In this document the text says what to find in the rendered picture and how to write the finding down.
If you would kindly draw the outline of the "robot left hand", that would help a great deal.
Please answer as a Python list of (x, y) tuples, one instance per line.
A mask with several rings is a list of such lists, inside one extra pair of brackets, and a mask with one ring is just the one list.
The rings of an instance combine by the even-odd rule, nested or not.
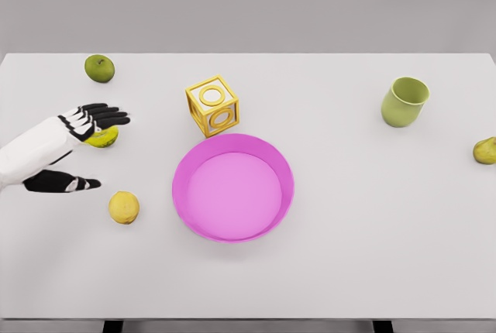
[(41, 193), (72, 193), (100, 187), (99, 180), (49, 170), (96, 132), (130, 123), (127, 112), (106, 103), (81, 105), (49, 117), (0, 148), (0, 191), (23, 185)]

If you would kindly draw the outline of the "yellow lemon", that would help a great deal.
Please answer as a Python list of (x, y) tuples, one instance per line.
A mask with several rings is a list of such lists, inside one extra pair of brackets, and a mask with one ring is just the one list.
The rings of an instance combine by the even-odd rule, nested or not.
[(133, 223), (139, 212), (140, 203), (137, 196), (128, 191), (118, 191), (108, 203), (108, 212), (115, 222), (121, 225)]

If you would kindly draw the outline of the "pink plate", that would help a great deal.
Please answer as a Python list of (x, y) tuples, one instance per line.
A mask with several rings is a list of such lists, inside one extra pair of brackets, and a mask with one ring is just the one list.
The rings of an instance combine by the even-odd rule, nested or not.
[(178, 216), (197, 235), (248, 242), (284, 219), (295, 179), (288, 161), (269, 142), (228, 133), (206, 139), (184, 155), (171, 193)]

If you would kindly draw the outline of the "yellow-green fruit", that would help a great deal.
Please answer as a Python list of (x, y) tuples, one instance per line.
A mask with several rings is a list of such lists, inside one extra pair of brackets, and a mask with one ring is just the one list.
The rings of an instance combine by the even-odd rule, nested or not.
[(100, 132), (95, 132), (85, 143), (96, 148), (106, 148), (111, 146), (117, 140), (118, 136), (119, 129), (114, 125)]

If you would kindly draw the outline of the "green apple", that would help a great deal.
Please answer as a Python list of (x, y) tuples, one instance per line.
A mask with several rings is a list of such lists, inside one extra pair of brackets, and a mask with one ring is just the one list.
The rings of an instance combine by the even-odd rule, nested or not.
[(115, 75), (112, 60), (101, 54), (93, 54), (86, 58), (84, 70), (90, 79), (98, 83), (108, 83)]

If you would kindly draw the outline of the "yellow toy block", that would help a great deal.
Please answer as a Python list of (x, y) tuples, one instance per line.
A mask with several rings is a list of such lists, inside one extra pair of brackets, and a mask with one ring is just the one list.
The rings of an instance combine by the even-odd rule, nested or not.
[(191, 117), (205, 138), (239, 124), (239, 98), (222, 76), (187, 87), (185, 94)]

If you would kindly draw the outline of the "green cup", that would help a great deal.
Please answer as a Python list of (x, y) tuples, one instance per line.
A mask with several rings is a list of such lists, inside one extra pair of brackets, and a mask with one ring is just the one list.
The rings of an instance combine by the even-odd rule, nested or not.
[(426, 84), (413, 77), (394, 80), (381, 104), (382, 119), (390, 126), (402, 128), (411, 125), (429, 100)]

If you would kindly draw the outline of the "yellow-green pear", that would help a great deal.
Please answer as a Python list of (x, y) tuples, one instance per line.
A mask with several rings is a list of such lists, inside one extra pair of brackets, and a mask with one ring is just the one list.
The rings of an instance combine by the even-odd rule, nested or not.
[(477, 142), (473, 147), (473, 157), (478, 163), (496, 164), (496, 136)]

